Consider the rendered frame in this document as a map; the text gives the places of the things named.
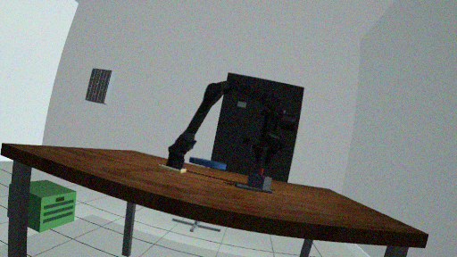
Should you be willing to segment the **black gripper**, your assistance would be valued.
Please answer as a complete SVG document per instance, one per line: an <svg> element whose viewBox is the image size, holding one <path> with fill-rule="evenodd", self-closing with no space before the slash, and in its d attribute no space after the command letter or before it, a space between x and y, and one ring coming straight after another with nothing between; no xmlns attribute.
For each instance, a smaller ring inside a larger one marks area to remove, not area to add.
<svg viewBox="0 0 457 257"><path fill-rule="evenodd" d="M258 138L244 137L243 144L253 145L252 148L254 149L254 152L256 155L256 159L258 162L257 165L260 164L262 152L264 151L263 147L264 146L269 147L269 150L267 150L266 157L265 157L265 167L267 167L271 158L273 157L273 155L275 153L277 153L279 151L288 152L289 147L288 147L288 145L280 145L279 147L276 147L274 145L268 145L267 142L263 142L263 139L264 139L265 135L267 134L267 132L270 132L273 135L275 135L275 133L278 133L276 128L263 126L261 131L262 131L262 137L259 138L259 141L258 141ZM264 143L266 143L266 144L264 144Z"/></svg>

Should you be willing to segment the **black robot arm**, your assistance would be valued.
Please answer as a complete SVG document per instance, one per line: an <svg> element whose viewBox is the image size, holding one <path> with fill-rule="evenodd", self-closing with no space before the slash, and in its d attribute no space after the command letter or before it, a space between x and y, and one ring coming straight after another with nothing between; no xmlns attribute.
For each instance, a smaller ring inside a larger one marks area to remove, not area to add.
<svg viewBox="0 0 457 257"><path fill-rule="evenodd" d="M284 113L284 110L281 109L282 103L277 96L259 92L256 89L249 87L240 81L237 81L236 79L230 79L219 83L211 83L205 89L203 101L198 107L194 117L189 122L187 130L178 137L173 145L168 147L169 157L166 166L172 167L176 170L183 169L185 161L184 154L193 149L193 146L196 143L194 140L195 133L200 128L207 113L212 108L212 106L219 101L222 95L234 89L260 101L263 103L263 105L273 111L268 112L265 109L261 112L262 115L265 115L263 126L268 126L276 129L278 126L278 118L280 118L279 126L281 129L295 132L296 115ZM277 112L279 115L274 114L274 112ZM263 142L267 142L268 145L274 145L276 147L284 145L285 141L285 137L278 137L278 133L273 135L270 132L267 132L263 139Z"/></svg>

